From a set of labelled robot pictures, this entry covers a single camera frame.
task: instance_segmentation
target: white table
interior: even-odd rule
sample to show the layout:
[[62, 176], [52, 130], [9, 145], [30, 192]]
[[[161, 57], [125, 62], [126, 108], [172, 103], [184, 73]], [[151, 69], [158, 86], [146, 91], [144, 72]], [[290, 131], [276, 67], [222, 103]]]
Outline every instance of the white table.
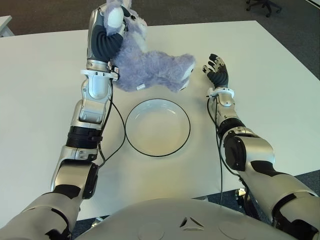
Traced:
[[11, 19], [11, 16], [0, 16], [0, 37], [14, 36], [14, 33], [7, 26]]
[[[220, 191], [214, 128], [206, 111], [211, 85], [201, 71], [210, 53], [226, 62], [237, 113], [271, 143], [275, 168], [292, 175], [320, 169], [319, 80], [256, 21], [151, 26], [147, 42], [150, 49], [195, 56], [189, 87], [178, 94], [163, 87], [134, 93], [116, 89], [114, 102], [126, 118], [146, 99], [172, 100], [190, 117], [190, 139], [183, 149], [163, 158], [142, 155], [126, 142], [99, 172], [95, 195], [83, 202], [78, 219], [112, 214], [148, 199]], [[0, 39], [0, 226], [50, 190], [81, 98], [86, 47], [86, 30]], [[123, 134], [113, 110], [102, 144], [106, 156]], [[225, 191], [241, 186], [226, 170], [223, 179]]]

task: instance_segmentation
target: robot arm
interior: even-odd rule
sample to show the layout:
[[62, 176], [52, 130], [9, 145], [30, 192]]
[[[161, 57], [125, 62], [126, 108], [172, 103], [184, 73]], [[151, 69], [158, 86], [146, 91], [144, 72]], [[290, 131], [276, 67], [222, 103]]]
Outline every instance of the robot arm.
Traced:
[[112, 99], [112, 81], [119, 76], [109, 61], [120, 50], [126, 29], [124, 14], [120, 14], [120, 19], [114, 21], [120, 23], [119, 32], [107, 36], [105, 10], [106, 4], [91, 14], [86, 69], [81, 71], [86, 76], [81, 86], [82, 100], [75, 106], [51, 192], [38, 197], [3, 227], [0, 240], [71, 239], [83, 199], [91, 198], [95, 192], [99, 166], [93, 161], [102, 140], [106, 104]]
[[315, 240], [320, 231], [320, 198], [295, 177], [277, 172], [271, 145], [247, 128], [235, 111], [225, 63], [211, 54], [203, 71], [215, 89], [208, 96], [225, 161], [240, 175], [273, 226], [299, 240]]

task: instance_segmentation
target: plate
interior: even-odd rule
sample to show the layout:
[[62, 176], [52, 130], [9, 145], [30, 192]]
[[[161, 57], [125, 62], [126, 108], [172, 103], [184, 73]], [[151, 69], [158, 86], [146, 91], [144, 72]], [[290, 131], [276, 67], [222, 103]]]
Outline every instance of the plate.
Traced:
[[151, 157], [168, 156], [181, 149], [190, 129], [187, 113], [174, 102], [159, 98], [135, 106], [125, 122], [131, 146]]

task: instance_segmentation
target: plush toy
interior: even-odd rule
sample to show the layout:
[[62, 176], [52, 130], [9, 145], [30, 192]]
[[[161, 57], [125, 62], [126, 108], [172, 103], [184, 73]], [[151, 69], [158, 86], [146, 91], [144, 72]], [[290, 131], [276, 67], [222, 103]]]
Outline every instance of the plush toy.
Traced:
[[118, 33], [123, 19], [127, 25], [120, 51], [112, 59], [112, 64], [119, 68], [116, 85], [127, 92], [154, 85], [166, 86], [173, 92], [187, 87], [195, 67], [195, 58], [190, 54], [170, 56], [161, 51], [148, 51], [147, 24], [130, 8], [131, 0], [106, 0], [106, 34]]

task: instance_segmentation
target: stuffed animal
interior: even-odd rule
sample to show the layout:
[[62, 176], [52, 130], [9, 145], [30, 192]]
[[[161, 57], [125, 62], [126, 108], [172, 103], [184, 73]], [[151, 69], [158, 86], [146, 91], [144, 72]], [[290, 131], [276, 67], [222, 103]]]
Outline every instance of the stuffed animal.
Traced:
[[118, 33], [123, 20], [127, 26], [120, 51], [112, 59], [112, 64], [119, 68], [118, 88], [127, 92], [154, 85], [163, 85], [173, 92], [186, 88], [195, 67], [195, 58], [190, 54], [170, 56], [161, 51], [148, 51], [147, 24], [130, 8], [131, 0], [106, 0], [106, 34]]

